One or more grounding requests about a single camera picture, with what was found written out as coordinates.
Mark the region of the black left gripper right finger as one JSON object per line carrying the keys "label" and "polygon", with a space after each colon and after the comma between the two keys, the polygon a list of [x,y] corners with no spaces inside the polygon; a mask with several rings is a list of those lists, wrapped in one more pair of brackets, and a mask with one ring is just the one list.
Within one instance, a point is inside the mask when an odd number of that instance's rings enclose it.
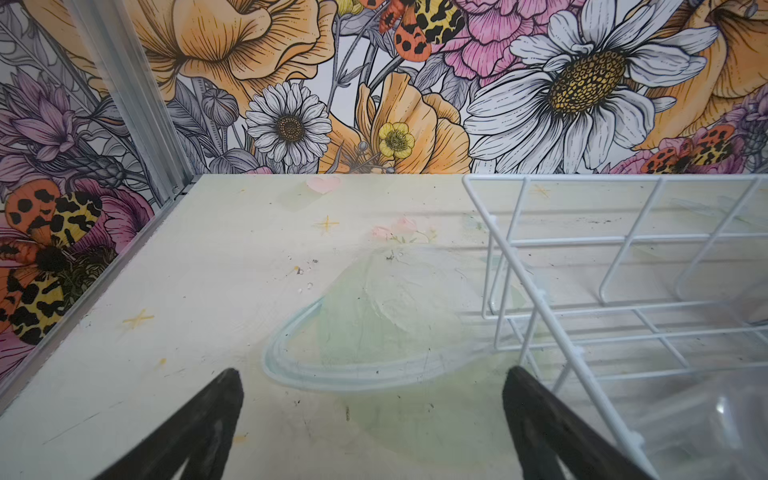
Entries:
{"label": "black left gripper right finger", "polygon": [[502,402],[525,479],[648,479],[524,368],[506,376]]}

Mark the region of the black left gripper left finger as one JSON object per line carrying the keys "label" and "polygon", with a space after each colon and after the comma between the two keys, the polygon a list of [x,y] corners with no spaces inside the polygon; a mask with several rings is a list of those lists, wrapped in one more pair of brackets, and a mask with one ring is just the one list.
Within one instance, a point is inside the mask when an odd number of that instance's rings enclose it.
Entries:
{"label": "black left gripper left finger", "polygon": [[220,479],[243,406],[239,372],[222,371],[99,479]]}

